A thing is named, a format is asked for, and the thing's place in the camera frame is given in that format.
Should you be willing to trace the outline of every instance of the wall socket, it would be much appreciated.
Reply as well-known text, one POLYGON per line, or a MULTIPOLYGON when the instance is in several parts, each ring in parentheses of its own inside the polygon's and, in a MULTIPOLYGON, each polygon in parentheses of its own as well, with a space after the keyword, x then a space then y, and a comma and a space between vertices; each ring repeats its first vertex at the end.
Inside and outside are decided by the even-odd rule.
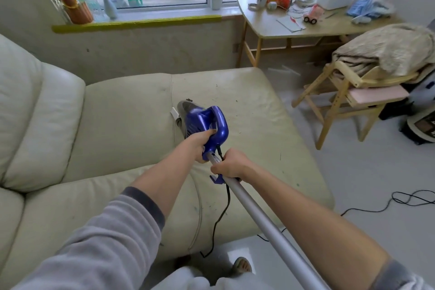
POLYGON ((233 44, 233 53, 237 53, 239 51, 240 43, 233 44))

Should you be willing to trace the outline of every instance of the black cable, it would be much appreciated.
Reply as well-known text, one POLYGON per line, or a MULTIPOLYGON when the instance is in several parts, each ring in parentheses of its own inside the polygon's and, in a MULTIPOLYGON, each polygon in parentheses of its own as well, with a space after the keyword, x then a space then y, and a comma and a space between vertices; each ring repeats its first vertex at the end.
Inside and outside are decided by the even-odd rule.
MULTIPOLYGON (((344 211, 340 216, 344 216, 347 212, 349 212, 351 210, 363 211, 363 212, 372 212, 372 213, 384 212, 385 210, 388 209, 388 207, 390 206, 390 203, 392 201, 395 201, 396 203, 399 203, 399 204, 408 205, 408 206, 422 206, 422 205, 428 205, 428 204, 435 204, 435 199, 433 201, 428 201, 427 199, 424 199, 424 198, 422 198, 420 196, 417 196, 416 194, 419 193, 419 192, 429 192, 429 193, 432 193, 432 194, 435 195, 435 192, 433 190, 427 190, 427 189, 416 190, 412 194, 403 193, 403 192, 393 192, 393 193, 391 193, 391 198, 389 199, 386 207, 384 207, 382 210, 377 210, 376 211, 376 210, 363 210, 363 209, 357 209, 357 208, 350 208, 350 209, 347 209, 346 211, 344 211), (405 201, 402 201, 401 199, 397 198, 398 194, 406 195, 406 196, 408 196, 408 199, 406 199, 405 201), (424 203, 410 204, 409 202, 411 201, 411 199, 413 197, 424 201, 424 203)), ((259 238, 261 238, 263 241, 269 242, 267 239, 262 238, 260 235, 257 235, 257 236, 259 238)))
POLYGON ((262 238, 260 235, 257 235, 259 238, 261 238, 263 241, 269 242, 267 239, 262 238))
POLYGON ((222 219, 222 217, 224 216, 225 212, 227 211, 228 207, 230 206, 230 201, 231 201, 231 195, 230 195, 230 187, 228 187, 227 184, 225 184, 227 186, 227 195, 228 195, 228 204, 226 206, 226 208, 223 210, 222 214, 220 215, 219 219, 215 222, 215 226, 213 227, 213 235, 211 236, 211 250, 208 254, 204 255, 201 251, 199 252, 203 258, 207 258, 212 252, 213 249, 215 248, 215 231, 216 231, 216 226, 218 225, 218 222, 220 221, 220 219, 222 219))
MULTIPOLYGON (((216 147, 217 149, 217 153, 219 154, 219 157, 221 160, 224 160, 224 158, 222 157, 222 151, 220 150, 220 145, 217 145, 216 147)), ((215 248, 215 231, 216 231, 216 226, 218 225, 218 222, 222 219, 222 217, 224 216, 225 212, 227 211, 228 207, 230 206, 230 202, 231 202, 231 194, 230 194, 230 187, 228 187, 227 184, 225 184, 227 186, 227 196, 228 196, 228 203, 227 206, 225 207, 225 209, 222 211, 219 219, 215 222, 215 226, 213 227, 213 235, 211 236, 211 250, 208 254, 204 255, 201 251, 199 252, 203 258, 207 258, 212 252, 213 249, 215 248)))

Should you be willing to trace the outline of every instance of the pink cushion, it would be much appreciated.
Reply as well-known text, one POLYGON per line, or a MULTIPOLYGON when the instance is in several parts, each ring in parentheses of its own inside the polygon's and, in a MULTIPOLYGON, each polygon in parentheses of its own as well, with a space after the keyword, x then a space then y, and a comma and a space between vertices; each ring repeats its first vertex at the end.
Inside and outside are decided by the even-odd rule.
POLYGON ((383 102, 387 100, 402 100, 409 96, 407 90, 400 85, 376 87, 370 89, 349 89, 349 94, 357 103, 383 102))

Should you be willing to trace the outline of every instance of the person's left hand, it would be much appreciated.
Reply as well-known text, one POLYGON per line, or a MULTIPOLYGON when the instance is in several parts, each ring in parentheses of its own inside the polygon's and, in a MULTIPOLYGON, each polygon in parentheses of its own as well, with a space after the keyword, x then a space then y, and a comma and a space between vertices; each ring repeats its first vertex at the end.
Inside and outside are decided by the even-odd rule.
POLYGON ((207 143, 210 136, 215 133, 215 129, 210 129, 208 131, 194 133, 186 139, 186 142, 189 143, 193 153, 195 154, 195 161, 199 163, 207 163, 207 161, 202 159, 203 147, 207 143))

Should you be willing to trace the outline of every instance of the window sill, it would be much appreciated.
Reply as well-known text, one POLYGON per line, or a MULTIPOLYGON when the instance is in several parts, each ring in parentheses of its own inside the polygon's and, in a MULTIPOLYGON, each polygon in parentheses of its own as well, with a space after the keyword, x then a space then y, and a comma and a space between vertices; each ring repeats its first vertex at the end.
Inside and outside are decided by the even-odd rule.
POLYGON ((240 16, 238 6, 226 6, 213 11, 209 7, 186 8, 161 11, 144 11, 141 8, 119 10, 115 21, 93 22, 89 24, 53 25, 52 31, 58 34, 80 33, 107 30, 126 30, 136 28, 161 27, 170 25, 203 24, 220 22, 240 16))

